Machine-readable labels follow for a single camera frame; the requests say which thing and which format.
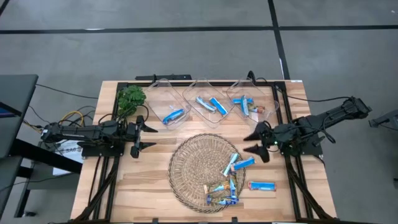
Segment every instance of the concrete floor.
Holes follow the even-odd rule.
[[[397,1],[276,0],[280,26],[398,24]],[[86,29],[173,26],[269,26],[263,0],[10,0],[0,29]],[[283,31],[291,79],[303,80],[308,98],[357,96],[373,108],[369,118],[398,109],[398,30]],[[0,73],[36,73],[39,83],[96,96],[103,80],[137,75],[191,74],[194,78],[281,79],[272,31],[150,34],[0,35]],[[321,113],[340,102],[310,103]],[[95,100],[37,88],[30,104],[49,121]],[[31,110],[26,120],[42,124]],[[322,144],[338,216],[357,222],[396,223],[397,133],[366,120],[330,129],[337,143]],[[19,138],[39,135],[22,127]],[[0,223],[68,220],[75,188],[35,190],[33,218],[13,219],[22,186],[13,188]]]

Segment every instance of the artificial plant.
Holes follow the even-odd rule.
[[[137,111],[138,105],[143,105],[146,99],[142,88],[136,85],[123,88],[118,93],[118,115],[129,116]]]

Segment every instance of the white paper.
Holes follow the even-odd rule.
[[[76,141],[76,140],[64,140],[64,141],[60,141],[57,143],[61,144],[57,150],[55,151],[55,153],[62,154],[63,156],[65,156],[66,158],[69,159],[73,159],[74,161],[77,161],[79,163],[83,163],[83,158],[81,157],[81,151],[82,148],[80,146],[78,146],[78,142],[80,141]],[[58,169],[58,168],[53,168],[52,171],[52,175],[63,175],[63,174],[69,174],[69,171],[65,171],[62,169]]]

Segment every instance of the woven basket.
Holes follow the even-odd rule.
[[[182,143],[169,164],[169,182],[176,198],[197,212],[215,213],[226,208],[227,205],[207,205],[203,185],[229,180],[221,171],[229,164],[232,153],[238,153],[238,150],[228,140],[215,134],[199,134]],[[245,170],[238,170],[237,196],[243,189],[244,177]],[[230,196],[230,191],[214,192],[211,196]]]

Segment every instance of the wooden tabletop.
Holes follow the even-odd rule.
[[[120,81],[103,82],[94,123],[97,123],[103,115],[112,113],[118,82]],[[286,81],[286,86],[288,95],[306,98],[302,82]],[[175,89],[181,94],[185,88],[176,87]],[[216,88],[226,95],[228,87]],[[270,87],[259,88],[265,95],[272,98]],[[289,103],[293,119],[310,114],[310,108],[306,101],[289,98]],[[286,123],[282,100],[280,106]],[[145,115],[145,113],[145,110],[138,109],[136,114]],[[272,126],[277,125],[276,115],[273,115],[269,122]],[[243,141],[243,138],[251,133],[251,128],[236,113],[232,112],[216,129],[209,128],[195,113],[190,113],[190,117],[179,128],[168,131],[156,115],[150,111],[146,125],[158,130],[159,133],[142,133],[142,140],[157,144],[143,150],[138,159],[133,159],[129,155],[132,143],[126,144],[124,156],[121,157],[119,163],[111,222],[151,222],[153,218],[159,218],[160,222],[230,222],[231,217],[237,217],[240,222],[295,220],[284,158],[278,152],[271,153],[271,161],[265,164],[261,162],[259,156],[244,152],[245,147],[252,146],[256,142]],[[245,184],[237,205],[213,214],[194,212],[182,205],[170,189],[167,175],[168,165],[173,151],[184,140],[201,133],[213,133],[226,138],[238,148],[243,158],[254,156],[258,163],[246,168],[246,181],[276,182],[276,192],[250,191]],[[335,217],[335,207],[323,164],[313,156],[302,156],[302,160],[309,191],[324,210]],[[90,157],[84,161],[71,218],[77,217],[87,206],[96,161],[97,157]],[[98,186],[99,173],[100,170],[96,178],[94,192]],[[299,189],[297,192],[301,214],[305,216],[302,194]],[[107,198],[108,193],[105,192],[100,218],[104,217]]]

